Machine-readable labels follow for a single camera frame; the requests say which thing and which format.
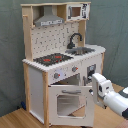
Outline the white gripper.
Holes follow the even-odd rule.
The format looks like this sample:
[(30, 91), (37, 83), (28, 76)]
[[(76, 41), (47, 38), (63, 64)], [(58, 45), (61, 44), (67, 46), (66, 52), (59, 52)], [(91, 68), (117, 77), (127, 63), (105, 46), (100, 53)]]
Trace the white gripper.
[(92, 89), (90, 90), (94, 103), (102, 108), (105, 108), (106, 105), (103, 102), (103, 99), (110, 91), (113, 91), (111, 81), (107, 80), (99, 73), (94, 73), (92, 75)]

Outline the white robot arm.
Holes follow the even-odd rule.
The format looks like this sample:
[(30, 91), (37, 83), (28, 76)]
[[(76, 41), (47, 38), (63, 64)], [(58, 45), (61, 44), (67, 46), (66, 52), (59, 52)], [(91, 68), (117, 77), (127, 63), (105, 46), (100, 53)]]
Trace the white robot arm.
[(98, 106), (106, 109), (109, 107), (113, 112), (128, 120), (128, 87), (122, 90), (123, 94), (117, 93), (110, 80), (103, 75), (92, 75), (93, 101)]

